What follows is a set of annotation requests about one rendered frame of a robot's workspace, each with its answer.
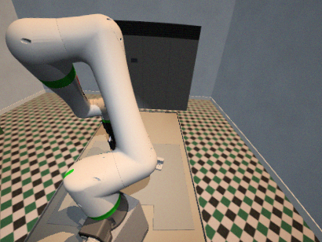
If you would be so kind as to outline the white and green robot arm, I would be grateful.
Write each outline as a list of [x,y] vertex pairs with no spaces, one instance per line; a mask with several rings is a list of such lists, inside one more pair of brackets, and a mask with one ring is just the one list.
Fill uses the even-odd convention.
[[[102,14],[66,18],[23,18],[5,33],[10,53],[40,82],[86,119],[101,116],[116,148],[74,163],[63,185],[87,217],[82,242],[111,242],[125,219],[126,197],[119,190],[150,176],[156,151],[143,124],[126,62],[123,34]],[[87,99],[72,63],[88,64],[102,98]]]

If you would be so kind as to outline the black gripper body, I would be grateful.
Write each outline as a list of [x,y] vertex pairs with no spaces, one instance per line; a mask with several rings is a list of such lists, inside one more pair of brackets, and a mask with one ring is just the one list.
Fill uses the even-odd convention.
[[106,130],[106,133],[109,134],[109,137],[111,136],[111,139],[114,139],[112,130]]

